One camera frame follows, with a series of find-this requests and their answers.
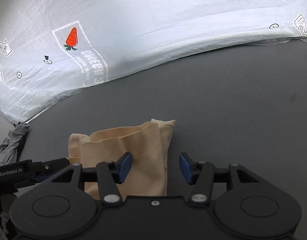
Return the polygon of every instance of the gray bed sheet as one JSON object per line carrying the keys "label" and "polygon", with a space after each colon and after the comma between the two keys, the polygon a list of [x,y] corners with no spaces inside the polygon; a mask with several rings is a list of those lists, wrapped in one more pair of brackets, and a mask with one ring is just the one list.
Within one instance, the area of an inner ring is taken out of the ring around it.
{"label": "gray bed sheet", "polygon": [[[72,133],[177,121],[168,194],[188,196],[180,152],[218,167],[239,163],[295,197],[295,236],[307,240],[307,43],[235,46],[87,88],[30,122],[20,160],[67,157]],[[225,191],[215,185],[213,197]]]}

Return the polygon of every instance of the white arrow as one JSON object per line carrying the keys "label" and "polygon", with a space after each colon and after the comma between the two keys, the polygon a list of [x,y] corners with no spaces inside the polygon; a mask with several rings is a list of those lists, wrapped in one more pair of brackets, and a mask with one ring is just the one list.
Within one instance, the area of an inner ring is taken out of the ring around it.
{"label": "white arrow", "polygon": [[0,52],[1,53],[5,53],[7,55],[7,57],[10,55],[10,53],[12,52],[12,49],[10,47],[10,44],[8,43],[7,40],[5,40],[5,43],[2,43],[0,41]]}

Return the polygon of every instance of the gray cloth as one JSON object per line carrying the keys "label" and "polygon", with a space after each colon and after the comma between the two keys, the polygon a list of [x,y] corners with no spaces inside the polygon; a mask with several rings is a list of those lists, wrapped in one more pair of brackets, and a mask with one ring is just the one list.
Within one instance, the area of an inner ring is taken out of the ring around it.
{"label": "gray cloth", "polygon": [[13,130],[10,130],[8,137],[0,145],[0,166],[12,164],[17,158],[17,148],[21,144],[23,137],[29,130],[29,124],[20,122]]}

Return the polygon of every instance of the beige cloth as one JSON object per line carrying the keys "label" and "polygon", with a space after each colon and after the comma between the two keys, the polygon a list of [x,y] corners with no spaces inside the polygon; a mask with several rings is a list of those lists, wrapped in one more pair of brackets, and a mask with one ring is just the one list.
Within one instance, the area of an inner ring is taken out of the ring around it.
{"label": "beige cloth", "polygon": [[[127,195],[167,195],[167,152],[174,127],[175,120],[151,119],[135,127],[98,131],[90,137],[74,133],[69,138],[68,160],[91,168],[106,160],[116,162],[125,152],[130,152],[131,170],[125,182],[117,184],[123,199]],[[100,199],[95,182],[86,182],[85,192]]]}

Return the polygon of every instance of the carrot print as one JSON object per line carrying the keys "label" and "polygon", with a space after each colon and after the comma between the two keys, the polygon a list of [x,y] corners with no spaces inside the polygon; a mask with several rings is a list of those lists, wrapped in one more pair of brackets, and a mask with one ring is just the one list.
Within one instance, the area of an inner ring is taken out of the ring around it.
{"label": "carrot print", "polygon": [[77,36],[77,28],[72,28],[71,32],[69,33],[69,36],[66,40],[66,44],[64,45],[66,50],[77,50],[74,48],[78,44],[78,36]]}

